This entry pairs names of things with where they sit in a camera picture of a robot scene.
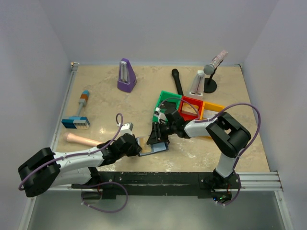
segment red box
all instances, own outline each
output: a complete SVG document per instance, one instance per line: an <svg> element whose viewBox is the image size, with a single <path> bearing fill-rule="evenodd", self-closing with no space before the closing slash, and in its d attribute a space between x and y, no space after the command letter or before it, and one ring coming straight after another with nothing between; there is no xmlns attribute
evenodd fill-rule
<svg viewBox="0 0 307 230"><path fill-rule="evenodd" d="M196 105L198 106L198 113L199 115L201 115L201 112L202 112L202 106L203 106L203 101L201 100L197 100L197 99L194 99L194 98L190 98L190 97L186 97L186 96L182 96L182 99L189 102L191 105ZM180 115L184 118L185 121L187 120L193 120L195 118L197 118L197 115L195 116L192 116L192 115L188 115L188 114L183 114L181 112L181 109L182 109L182 105L183 105L183 101L181 101L180 103L180 106L179 106L179 113Z"/></svg>

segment metal table frame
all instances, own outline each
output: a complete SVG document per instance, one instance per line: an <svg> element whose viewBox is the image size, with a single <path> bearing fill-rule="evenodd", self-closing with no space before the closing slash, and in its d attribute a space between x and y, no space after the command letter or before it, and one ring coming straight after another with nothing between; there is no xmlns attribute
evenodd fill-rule
<svg viewBox="0 0 307 230"><path fill-rule="evenodd" d="M58 144L60 128L61 128L60 126L61 118L63 114L65 114L67 101L70 96L70 92L71 92L73 82L74 82L74 79L75 79L75 76L78 70L78 66L79 66L79 63L73 63L72 68L71 68L71 76L70 76L69 84L66 90L65 98L64 98L64 101L61 107L60 115L57 121L57 125L55 128L51 146L50 146L52 150L54 150ZM282 187L278 172L237 172L237 174L240 175L240 179L241 179L241 184L242 184L242 188L240 190L241 192L244 192L244 191L259 191L259 192L274 191L285 229L286 230L294 229L290 215L289 215L288 208L284 201L283 187ZM50 188L49 190L69 192L72 190L72 187L61 185L61 186L57 186L54 188ZM93 191L92 189L73 189L73 190L74 191L76 190ZM28 198L18 230L28 229L31 215L34 209L35 201L36 201L36 197Z"/></svg>

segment wooden tabletop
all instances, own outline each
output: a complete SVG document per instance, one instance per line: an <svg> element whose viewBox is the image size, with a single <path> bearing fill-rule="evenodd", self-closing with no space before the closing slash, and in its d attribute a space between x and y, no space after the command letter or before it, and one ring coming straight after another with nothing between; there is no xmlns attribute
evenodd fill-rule
<svg viewBox="0 0 307 230"><path fill-rule="evenodd" d="M61 125L56 151L69 152L90 147L69 143L63 139L65 132L95 139L110 140L118 127L117 113L122 113L124 123L132 122L136 137L149 135L152 128L153 111L161 90L177 93L171 70L177 68L184 94L198 70L203 66L133 66L137 84L131 93L117 89L118 66L79 66L73 81L65 115L74 115L78 100L84 90L90 92L86 107L81 111L91 125L89 129L66 129ZM203 99L211 103L228 106L233 103L249 103L248 92L240 67L219 67L214 76L217 90L205 94ZM257 125L253 111L248 106L236 106L228 110L253 136ZM143 156L123 157L115 164L100 167L100 171L145 171L145 172L211 172L221 155L212 139L182 139L170 137L169 151ZM238 172L269 172L263 145L258 136L241 157Z"/></svg>

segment green box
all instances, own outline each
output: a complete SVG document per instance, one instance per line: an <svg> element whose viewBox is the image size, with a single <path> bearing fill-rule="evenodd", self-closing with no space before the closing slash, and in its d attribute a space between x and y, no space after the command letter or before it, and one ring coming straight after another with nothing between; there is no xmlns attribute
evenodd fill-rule
<svg viewBox="0 0 307 230"><path fill-rule="evenodd" d="M156 107L158 107L162 101L164 101L165 99L169 98L169 97L176 97L178 99L169 99L167 100L168 102L175 102L176 103L176 109L178 110L179 109L179 106L180 106L180 103L181 103L181 98L182 96L179 95L179 94L175 94L175 93L172 93L172 92L167 92L167 91L161 91L161 94L160 94L160 97L159 97L159 100L157 102L157 105L155 106L155 109ZM156 116L153 116L153 121L156 121L158 122L158 118Z"/></svg>

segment round black base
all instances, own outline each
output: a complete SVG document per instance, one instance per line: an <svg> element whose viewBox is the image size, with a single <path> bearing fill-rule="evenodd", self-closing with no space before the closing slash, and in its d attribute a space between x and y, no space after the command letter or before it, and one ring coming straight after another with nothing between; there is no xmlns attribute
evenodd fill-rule
<svg viewBox="0 0 307 230"><path fill-rule="evenodd" d="M208 81L209 81L209 78L205 78L205 86L204 86L203 91L205 93L212 93L212 92L216 91L217 85L216 85L215 80L211 79L209 85L208 85Z"/></svg>

